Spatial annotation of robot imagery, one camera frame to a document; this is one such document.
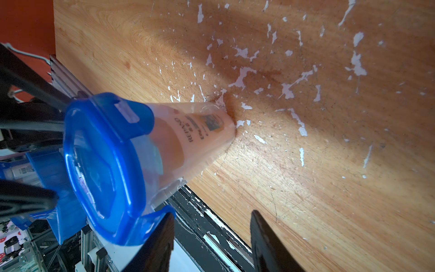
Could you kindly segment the blue container lid back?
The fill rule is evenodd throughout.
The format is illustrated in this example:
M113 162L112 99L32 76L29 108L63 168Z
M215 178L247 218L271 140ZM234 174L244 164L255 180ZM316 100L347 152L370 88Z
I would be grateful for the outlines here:
M169 209L150 105L112 93L72 102L63 151L72 188L94 229L121 246L145 243Z

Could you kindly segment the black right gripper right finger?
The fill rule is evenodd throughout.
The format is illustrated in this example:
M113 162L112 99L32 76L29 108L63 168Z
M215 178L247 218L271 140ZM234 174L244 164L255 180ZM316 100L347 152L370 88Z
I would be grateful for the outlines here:
M304 272L258 210L251 212L251 250L256 272Z

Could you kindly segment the clear plastic container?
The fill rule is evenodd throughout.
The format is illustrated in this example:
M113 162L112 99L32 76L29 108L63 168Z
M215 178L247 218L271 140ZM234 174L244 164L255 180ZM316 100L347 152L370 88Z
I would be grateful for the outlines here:
M155 210L207 168L235 138L236 126L215 103L149 104L150 134L131 140L146 187L145 213Z

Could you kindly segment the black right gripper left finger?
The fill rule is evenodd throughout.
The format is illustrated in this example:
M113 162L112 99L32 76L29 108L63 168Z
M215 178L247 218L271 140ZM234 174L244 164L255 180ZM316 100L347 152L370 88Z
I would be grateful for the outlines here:
M168 213L123 272L168 272L174 249L174 221Z

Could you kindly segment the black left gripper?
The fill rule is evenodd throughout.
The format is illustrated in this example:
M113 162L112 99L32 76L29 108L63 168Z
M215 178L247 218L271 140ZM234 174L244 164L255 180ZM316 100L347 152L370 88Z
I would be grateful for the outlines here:
M72 101L1 46L1 150L61 148L65 112ZM45 213L58 200L53 190L1 180L1 218Z

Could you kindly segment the blue plastic storage bin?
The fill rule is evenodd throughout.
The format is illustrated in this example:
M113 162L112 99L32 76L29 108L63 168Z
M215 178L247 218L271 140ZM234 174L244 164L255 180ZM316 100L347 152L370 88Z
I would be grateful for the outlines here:
M86 226L86 213L74 193L59 150L27 153L1 162L1 220L26 230L33 219L46 219L63 244Z

